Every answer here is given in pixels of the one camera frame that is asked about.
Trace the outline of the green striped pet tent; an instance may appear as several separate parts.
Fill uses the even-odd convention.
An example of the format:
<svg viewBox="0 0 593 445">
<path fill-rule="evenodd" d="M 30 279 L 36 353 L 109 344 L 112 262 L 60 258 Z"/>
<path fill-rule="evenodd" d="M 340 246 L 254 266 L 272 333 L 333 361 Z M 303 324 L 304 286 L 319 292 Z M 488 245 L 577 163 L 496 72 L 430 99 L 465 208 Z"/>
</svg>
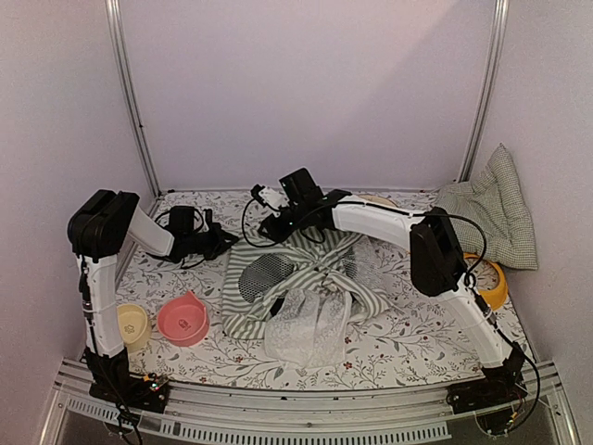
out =
<svg viewBox="0 0 593 445">
<path fill-rule="evenodd" d="M 300 368 L 342 362 L 347 326 L 391 306 L 370 238 L 346 232 L 327 232 L 320 243 L 302 234 L 272 247 L 261 237 L 238 242 L 221 298 L 228 337 L 259 340 L 268 357 Z"/>
</svg>

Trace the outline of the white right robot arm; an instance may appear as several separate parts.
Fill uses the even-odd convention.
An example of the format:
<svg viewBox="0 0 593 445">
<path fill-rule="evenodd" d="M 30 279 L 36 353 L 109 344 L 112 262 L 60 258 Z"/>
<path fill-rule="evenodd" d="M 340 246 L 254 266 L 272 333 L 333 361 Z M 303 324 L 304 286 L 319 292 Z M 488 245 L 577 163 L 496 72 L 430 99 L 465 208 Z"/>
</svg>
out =
<svg viewBox="0 0 593 445">
<path fill-rule="evenodd" d="M 402 210 L 340 189 L 325 193 L 305 168 L 282 178 L 280 185 L 280 191 L 263 185 L 251 190 L 273 212 L 260 224 L 260 235 L 280 243 L 299 229 L 315 227 L 367 235 L 406 249 L 413 286 L 448 309 L 477 352 L 485 376 L 479 396 L 498 404 L 513 392 L 525 354 L 501 332 L 493 309 L 478 292 L 451 224 L 454 216 L 441 208 Z"/>
</svg>

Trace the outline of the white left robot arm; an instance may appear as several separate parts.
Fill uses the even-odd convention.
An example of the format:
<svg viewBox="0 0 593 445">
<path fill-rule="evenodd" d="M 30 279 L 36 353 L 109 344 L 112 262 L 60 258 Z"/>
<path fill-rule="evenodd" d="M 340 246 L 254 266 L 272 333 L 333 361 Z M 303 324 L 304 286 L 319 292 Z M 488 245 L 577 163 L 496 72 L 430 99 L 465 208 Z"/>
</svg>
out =
<svg viewBox="0 0 593 445">
<path fill-rule="evenodd" d="M 192 207 L 165 212 L 161 226 L 140 207 L 133 192 L 100 189 L 70 218 L 68 240 L 79 268 L 79 292 L 86 324 L 84 350 L 97 383 L 118 402 L 137 395 L 129 356 L 118 326 L 116 275 L 118 255 L 129 237 L 149 256 L 181 263 L 188 256 L 217 259 L 238 237 L 212 221 L 212 211 Z"/>
</svg>

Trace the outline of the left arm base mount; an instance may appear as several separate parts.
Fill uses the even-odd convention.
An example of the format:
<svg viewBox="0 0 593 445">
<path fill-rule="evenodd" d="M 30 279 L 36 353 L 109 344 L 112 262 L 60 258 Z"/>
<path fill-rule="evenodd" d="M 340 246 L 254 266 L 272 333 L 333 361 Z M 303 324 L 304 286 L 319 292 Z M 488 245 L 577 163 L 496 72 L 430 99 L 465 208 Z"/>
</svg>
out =
<svg viewBox="0 0 593 445">
<path fill-rule="evenodd" d="M 87 367 L 93 376 L 89 394 L 118 407 L 134 408 L 151 413 L 164 413 L 169 398 L 165 384 L 152 389 L 152 381 L 144 381 L 129 370 L 127 352 L 108 358 L 93 353 L 86 357 Z"/>
</svg>

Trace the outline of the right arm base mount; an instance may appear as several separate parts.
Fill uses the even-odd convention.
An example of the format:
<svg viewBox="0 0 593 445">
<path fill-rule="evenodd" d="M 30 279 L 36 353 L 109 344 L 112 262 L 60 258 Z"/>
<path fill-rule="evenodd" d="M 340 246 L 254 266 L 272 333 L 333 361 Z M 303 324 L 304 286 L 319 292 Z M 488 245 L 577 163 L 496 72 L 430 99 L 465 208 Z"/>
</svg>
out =
<svg viewBox="0 0 593 445">
<path fill-rule="evenodd" d="M 447 388 L 446 402 L 454 414 L 479 411 L 524 399 L 527 392 L 516 384 L 486 378 L 461 382 Z"/>
</svg>

